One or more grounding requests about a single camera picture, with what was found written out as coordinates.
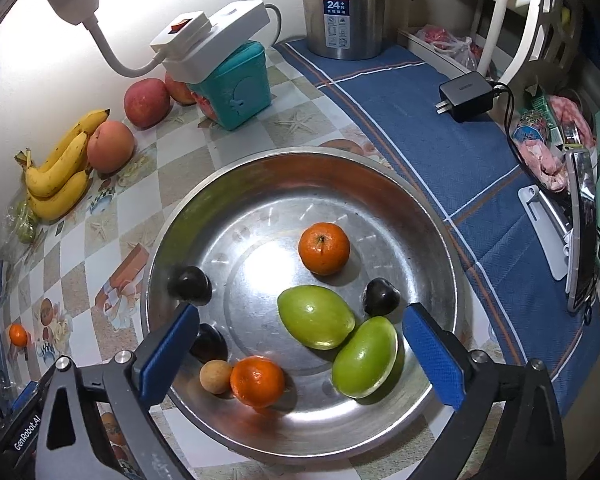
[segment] stainless steel basin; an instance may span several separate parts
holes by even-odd
[[[319,221],[336,222],[351,241],[346,267],[323,279],[304,268],[297,251],[302,231]],[[461,269],[438,216],[394,172],[340,150],[259,153],[216,171],[191,191],[154,244],[144,277],[144,334],[169,319],[176,306],[166,280],[182,262],[211,278],[213,298],[200,307],[200,318],[224,335],[229,361],[268,356],[285,370],[287,390],[272,408],[252,410],[230,396],[205,392],[198,381],[201,365],[187,356],[170,397],[200,430],[265,462],[352,456],[399,433],[432,395],[402,338],[404,306],[419,301],[446,330],[458,334],[461,328]],[[389,316],[400,335],[400,353],[387,382],[370,397],[353,400],[331,383],[337,349],[315,351],[293,339],[276,298],[294,285],[327,286],[363,320],[362,291],[379,276],[402,292],[402,305]]]

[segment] teal box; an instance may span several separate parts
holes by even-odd
[[[271,104],[264,47],[247,41],[202,83],[187,84],[202,112],[233,130]]]

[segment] red apple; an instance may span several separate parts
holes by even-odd
[[[196,98],[193,97],[186,83],[174,81],[173,77],[169,73],[166,73],[164,75],[164,84],[174,101],[179,102],[183,106],[196,104]]]
[[[104,121],[89,139],[87,160],[100,173],[113,173],[131,158],[136,146],[131,130],[118,121]]]
[[[171,108],[165,84],[151,77],[133,83],[125,93],[125,114],[134,126],[144,129],[163,120]]]

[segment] black power adapter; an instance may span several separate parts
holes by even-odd
[[[493,108],[493,99],[500,92],[478,72],[469,72],[439,86],[437,112],[449,112],[458,123],[473,119]]]

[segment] pink cloth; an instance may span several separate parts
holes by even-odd
[[[526,165],[547,189],[561,191],[567,187],[567,169],[559,158],[553,156],[541,140],[516,143]]]
[[[554,111],[556,120],[560,124],[576,123],[576,127],[580,133],[580,141],[585,148],[593,148],[596,145],[596,139],[594,139],[591,133],[591,128],[589,128],[587,121],[584,120],[576,103],[566,97],[557,95],[550,95],[547,100]]]

